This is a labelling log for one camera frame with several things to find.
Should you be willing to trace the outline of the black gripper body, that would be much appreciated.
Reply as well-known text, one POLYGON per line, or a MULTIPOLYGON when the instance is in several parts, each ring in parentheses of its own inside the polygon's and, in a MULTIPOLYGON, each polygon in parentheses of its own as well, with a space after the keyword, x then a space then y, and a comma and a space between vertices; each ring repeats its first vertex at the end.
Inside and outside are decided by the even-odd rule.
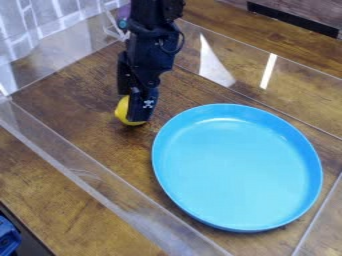
POLYGON ((185 34, 174 22, 149 28, 145 24, 129 20, 130 39, 126 50, 119 53, 131 69, 131 87, 159 86, 159 76, 173 69, 175 55, 185 45, 185 34))

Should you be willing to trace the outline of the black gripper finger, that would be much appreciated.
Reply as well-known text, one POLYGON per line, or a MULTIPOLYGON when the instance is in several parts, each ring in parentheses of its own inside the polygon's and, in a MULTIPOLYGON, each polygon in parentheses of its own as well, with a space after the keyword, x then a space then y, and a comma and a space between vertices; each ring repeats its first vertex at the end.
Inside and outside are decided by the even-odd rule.
POLYGON ((154 113, 158 103, 159 91, 157 88, 131 88, 129 99, 127 120, 130 122, 146 122, 154 113))
POLYGON ((125 61, 118 62, 118 94, 129 95, 131 92, 133 74, 125 61))

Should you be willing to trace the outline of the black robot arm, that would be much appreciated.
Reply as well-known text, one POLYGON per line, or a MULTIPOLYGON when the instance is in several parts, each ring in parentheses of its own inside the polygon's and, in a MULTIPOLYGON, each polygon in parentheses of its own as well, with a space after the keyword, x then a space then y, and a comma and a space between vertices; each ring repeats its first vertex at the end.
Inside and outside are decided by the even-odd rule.
POLYGON ((161 75, 173 70, 185 45, 185 34, 175 24, 185 5, 185 0, 131 0, 125 26, 130 38, 118 56, 118 93, 129 97, 126 118, 133 123, 150 119, 161 75))

